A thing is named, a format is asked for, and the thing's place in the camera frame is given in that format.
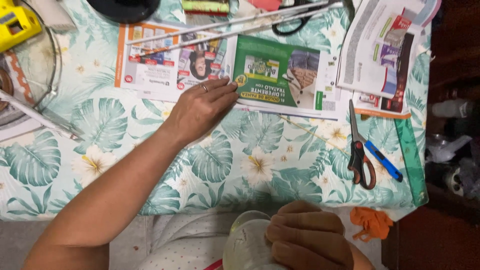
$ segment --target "tablecloth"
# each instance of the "tablecloth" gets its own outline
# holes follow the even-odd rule
[[[85,132],[84,141],[75,142],[43,129],[2,143],[2,220],[52,219],[83,188],[151,135],[173,107],[137,99],[135,91],[115,88],[118,25],[100,17],[85,0],[63,3],[78,30],[57,34],[63,70],[59,92],[43,101],[43,113]],[[182,23],[193,19],[183,14],[180,0],[162,0],[154,18]],[[228,19],[205,16],[196,17],[196,21],[199,18],[205,23]],[[289,37],[277,37],[270,30],[252,35],[336,54],[348,25],[347,10],[340,8],[311,20]],[[429,28],[427,32],[428,41],[423,46],[428,49]],[[51,51],[32,48],[30,53]],[[426,54],[416,58],[405,95],[420,156],[425,150],[429,61]],[[394,122],[357,117],[359,132],[406,176]],[[291,119],[350,152],[348,117],[345,123]],[[373,190],[352,184],[348,154],[277,115],[233,110],[204,140],[178,154],[140,214],[232,211],[297,199],[329,207],[412,211],[408,181],[394,181],[373,156],[367,156],[377,174]]]

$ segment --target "green advertisement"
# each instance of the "green advertisement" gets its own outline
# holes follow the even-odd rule
[[[312,76],[316,79],[319,56],[318,50],[239,35],[233,70],[237,92],[241,99],[316,109]]]

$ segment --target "floor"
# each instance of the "floor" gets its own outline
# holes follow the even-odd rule
[[[377,270],[386,270],[381,263],[381,241],[368,243],[353,241],[352,235],[361,227],[351,224],[351,208],[326,209],[335,212],[345,225],[345,237],[352,241],[373,263]],[[23,260],[35,240],[41,235],[48,221],[3,222],[0,221],[0,270],[20,269]],[[110,269],[134,269],[150,251],[152,217],[136,217],[110,244]]]

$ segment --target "yellow glue gun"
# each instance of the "yellow glue gun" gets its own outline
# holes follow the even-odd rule
[[[0,52],[40,33],[35,13],[24,7],[16,7],[13,0],[0,0]]]

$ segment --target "hand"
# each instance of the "hand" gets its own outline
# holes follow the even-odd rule
[[[229,80],[228,77],[209,80],[185,91],[161,127],[171,128],[182,147],[201,138],[226,115],[239,97],[235,92],[237,83],[227,85]]]
[[[353,256],[340,218],[304,201],[282,207],[266,237],[272,256],[293,270],[352,270]]]

